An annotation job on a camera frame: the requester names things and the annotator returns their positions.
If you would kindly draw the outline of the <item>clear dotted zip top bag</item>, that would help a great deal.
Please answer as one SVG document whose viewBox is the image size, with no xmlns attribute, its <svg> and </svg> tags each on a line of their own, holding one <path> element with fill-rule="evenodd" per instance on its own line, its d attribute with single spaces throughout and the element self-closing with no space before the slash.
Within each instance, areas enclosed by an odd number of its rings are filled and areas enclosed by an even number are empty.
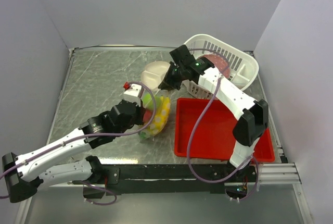
<svg viewBox="0 0 333 224">
<path fill-rule="evenodd" d="M 143 106 L 146 112 L 143 117 L 144 125 L 146 125 L 151 119 L 153 113 L 153 102 L 151 96 L 148 92 L 142 97 Z M 153 121 L 151 124 L 139 133 L 141 139 L 152 138 L 153 136 L 159 134 L 165 127 L 171 108 L 171 99 L 166 94 L 155 95 L 155 101 L 157 104 L 157 109 Z"/>
</svg>

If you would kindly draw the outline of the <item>green apple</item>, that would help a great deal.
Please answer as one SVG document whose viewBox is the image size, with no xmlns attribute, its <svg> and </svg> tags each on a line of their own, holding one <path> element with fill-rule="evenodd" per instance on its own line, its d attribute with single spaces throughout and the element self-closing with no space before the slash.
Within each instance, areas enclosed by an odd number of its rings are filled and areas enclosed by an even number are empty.
<svg viewBox="0 0 333 224">
<path fill-rule="evenodd" d="M 143 107 L 150 110 L 150 111 L 153 111 L 154 109 L 154 104 L 153 104 L 153 101 L 152 101 L 152 98 L 151 98 L 151 95 L 149 93 L 145 93 L 143 96 L 142 96 L 142 102 L 143 102 Z"/>
</svg>

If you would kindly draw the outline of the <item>red bell pepper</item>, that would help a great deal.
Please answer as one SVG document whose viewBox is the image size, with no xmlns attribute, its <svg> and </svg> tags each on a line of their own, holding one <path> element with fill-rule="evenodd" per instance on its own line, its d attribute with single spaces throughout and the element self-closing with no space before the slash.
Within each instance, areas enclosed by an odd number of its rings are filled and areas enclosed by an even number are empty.
<svg viewBox="0 0 333 224">
<path fill-rule="evenodd" d="M 153 112 L 150 110 L 146 110 L 143 116 L 143 123 L 148 123 L 152 118 Z"/>
</svg>

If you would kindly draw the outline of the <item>yellow banana bunch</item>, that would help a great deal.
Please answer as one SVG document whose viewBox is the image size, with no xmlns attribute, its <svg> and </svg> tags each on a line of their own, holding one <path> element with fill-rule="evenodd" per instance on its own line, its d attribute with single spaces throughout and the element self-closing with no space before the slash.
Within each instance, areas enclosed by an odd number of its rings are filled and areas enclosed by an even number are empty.
<svg viewBox="0 0 333 224">
<path fill-rule="evenodd" d="M 160 133 L 164 129 L 170 115 L 170 98 L 166 96 L 160 96 L 159 98 L 161 99 L 161 104 L 157 109 L 152 123 L 145 129 L 149 136 L 155 136 Z"/>
</svg>

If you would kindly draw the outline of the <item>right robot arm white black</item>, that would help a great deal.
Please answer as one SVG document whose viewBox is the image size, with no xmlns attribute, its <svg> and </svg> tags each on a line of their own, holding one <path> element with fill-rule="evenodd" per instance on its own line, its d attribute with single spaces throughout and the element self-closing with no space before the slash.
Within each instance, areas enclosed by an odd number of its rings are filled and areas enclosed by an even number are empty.
<svg viewBox="0 0 333 224">
<path fill-rule="evenodd" d="M 249 163 L 254 148 L 268 127 L 268 103 L 255 100 L 232 84 L 224 76 L 227 68 L 219 71 L 206 57 L 195 58 L 186 45 L 170 51 L 172 61 L 160 90 L 178 90 L 183 81 L 192 81 L 212 93 L 223 103 L 237 120 L 233 129 L 236 140 L 229 159 L 228 177 L 240 181 L 246 175 L 245 166 Z"/>
</svg>

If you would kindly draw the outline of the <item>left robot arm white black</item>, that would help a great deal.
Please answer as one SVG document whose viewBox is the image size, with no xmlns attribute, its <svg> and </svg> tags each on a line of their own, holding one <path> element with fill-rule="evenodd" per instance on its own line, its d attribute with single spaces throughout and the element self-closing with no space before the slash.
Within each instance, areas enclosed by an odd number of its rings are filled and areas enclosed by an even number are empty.
<svg viewBox="0 0 333 224">
<path fill-rule="evenodd" d="M 43 187 L 68 181 L 98 183 L 104 173 L 97 157 L 89 156 L 71 164 L 59 162 L 111 143 L 117 137 L 131 135 L 131 128 L 143 124 L 144 112 L 141 99 L 123 99 L 53 143 L 21 155 L 4 155 L 1 178 L 6 183 L 6 198 L 11 203 L 21 202 Z"/>
</svg>

